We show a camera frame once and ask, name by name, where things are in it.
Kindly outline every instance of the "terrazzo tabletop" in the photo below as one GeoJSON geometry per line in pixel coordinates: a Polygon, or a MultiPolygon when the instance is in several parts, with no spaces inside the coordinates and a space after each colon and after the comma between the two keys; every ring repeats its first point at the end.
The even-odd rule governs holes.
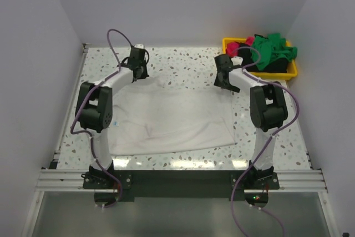
{"type": "MultiPolygon", "coordinates": [[[[150,53],[148,73],[151,77],[161,76],[166,79],[166,86],[175,89],[194,90],[213,86],[216,67],[214,57],[221,53],[221,48],[147,48],[150,53]]],[[[129,48],[116,48],[122,60],[129,55],[129,48]]],[[[89,48],[80,83],[69,113],[60,143],[60,156],[57,169],[88,169],[92,162],[89,151],[89,138],[85,134],[71,135],[70,125],[74,119],[78,89],[82,82],[102,79],[116,68],[117,62],[109,48],[89,48]]],[[[115,169],[136,170],[232,170],[246,169],[255,145],[255,127],[250,119],[249,97],[241,93],[232,94],[234,132],[236,143],[227,147],[216,147],[190,152],[131,155],[114,158],[115,169]]],[[[295,111],[288,94],[285,94],[288,119],[295,111]]],[[[276,170],[310,169],[307,149],[298,123],[282,131],[276,140],[273,154],[276,170]]]]}

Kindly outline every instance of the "white cloth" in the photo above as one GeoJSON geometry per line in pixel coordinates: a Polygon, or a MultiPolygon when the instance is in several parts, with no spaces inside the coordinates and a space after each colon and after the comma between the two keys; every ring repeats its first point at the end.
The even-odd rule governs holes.
{"type": "Polygon", "coordinates": [[[234,144],[231,93],[168,89],[139,80],[114,96],[108,131],[112,155],[181,152],[234,144]]]}

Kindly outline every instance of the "pink fabric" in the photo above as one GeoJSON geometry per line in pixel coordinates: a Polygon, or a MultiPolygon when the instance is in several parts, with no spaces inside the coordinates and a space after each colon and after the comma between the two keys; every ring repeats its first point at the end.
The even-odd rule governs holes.
{"type": "Polygon", "coordinates": [[[230,56],[231,58],[236,57],[238,55],[238,51],[236,51],[238,47],[239,43],[237,42],[231,42],[227,44],[226,53],[228,54],[228,56],[230,56]]]}
{"type": "Polygon", "coordinates": [[[251,47],[251,45],[253,44],[254,40],[255,40],[255,37],[249,36],[248,38],[246,38],[245,43],[246,43],[248,46],[251,47]]]}

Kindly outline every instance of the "green cloth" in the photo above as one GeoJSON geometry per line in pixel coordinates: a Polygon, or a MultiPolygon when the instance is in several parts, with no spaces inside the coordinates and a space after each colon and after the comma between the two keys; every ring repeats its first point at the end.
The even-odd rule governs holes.
{"type": "MultiPolygon", "coordinates": [[[[259,70],[264,70],[271,62],[279,58],[286,58],[288,61],[297,57],[297,47],[287,47],[286,39],[281,38],[279,33],[271,33],[267,38],[256,36],[252,48],[257,49],[261,54],[261,60],[256,64],[259,70]]],[[[251,51],[251,59],[256,62],[258,55],[251,51]]]]}

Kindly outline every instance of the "yellow plastic container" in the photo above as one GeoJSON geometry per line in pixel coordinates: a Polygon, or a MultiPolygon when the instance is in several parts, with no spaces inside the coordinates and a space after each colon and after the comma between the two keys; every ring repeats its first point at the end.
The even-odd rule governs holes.
{"type": "MultiPolygon", "coordinates": [[[[246,38],[223,38],[222,47],[223,53],[226,53],[227,44],[231,42],[239,42],[245,43],[246,38]]],[[[286,46],[290,47],[291,43],[286,41],[286,46]]],[[[251,74],[258,76],[262,79],[270,79],[270,80],[290,80],[298,75],[297,67],[295,60],[293,59],[289,62],[287,66],[287,73],[270,73],[270,72],[251,72],[251,74]]]]}

